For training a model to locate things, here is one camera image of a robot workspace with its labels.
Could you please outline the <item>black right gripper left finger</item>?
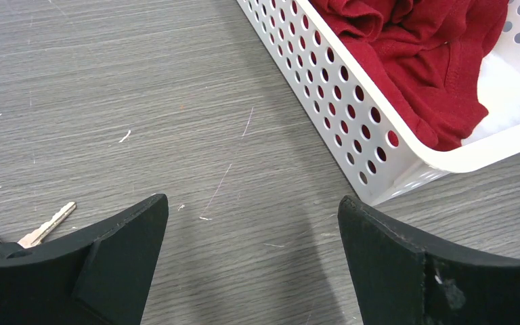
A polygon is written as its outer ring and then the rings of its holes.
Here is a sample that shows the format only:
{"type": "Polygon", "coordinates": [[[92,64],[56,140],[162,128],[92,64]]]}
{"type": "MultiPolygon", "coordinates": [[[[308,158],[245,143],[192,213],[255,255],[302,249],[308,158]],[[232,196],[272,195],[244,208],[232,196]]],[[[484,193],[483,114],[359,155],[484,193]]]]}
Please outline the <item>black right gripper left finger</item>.
{"type": "Polygon", "coordinates": [[[139,324],[169,216],[164,194],[0,259],[0,324],[139,324]]]}

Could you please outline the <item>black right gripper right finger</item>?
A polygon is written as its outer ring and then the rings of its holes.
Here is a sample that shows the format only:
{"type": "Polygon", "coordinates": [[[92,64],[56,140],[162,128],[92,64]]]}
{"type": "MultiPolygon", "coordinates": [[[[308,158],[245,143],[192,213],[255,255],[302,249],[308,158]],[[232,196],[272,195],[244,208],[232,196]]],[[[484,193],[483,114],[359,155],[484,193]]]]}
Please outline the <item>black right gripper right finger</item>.
{"type": "Polygon", "coordinates": [[[444,240],[354,196],[338,222],[365,324],[520,324],[520,259],[444,240]]]}

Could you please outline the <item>black-headed key bunch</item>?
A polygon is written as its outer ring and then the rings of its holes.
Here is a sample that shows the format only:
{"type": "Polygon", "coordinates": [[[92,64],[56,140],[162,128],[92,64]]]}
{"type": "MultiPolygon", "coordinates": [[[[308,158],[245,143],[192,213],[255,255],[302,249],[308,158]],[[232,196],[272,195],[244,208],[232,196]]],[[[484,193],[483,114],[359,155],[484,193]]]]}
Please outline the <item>black-headed key bunch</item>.
{"type": "Polygon", "coordinates": [[[40,227],[25,235],[17,242],[4,242],[0,240],[0,259],[9,259],[25,256],[28,249],[40,245],[42,241],[77,207],[76,202],[69,202],[64,205],[53,217],[43,223],[40,227]]]}

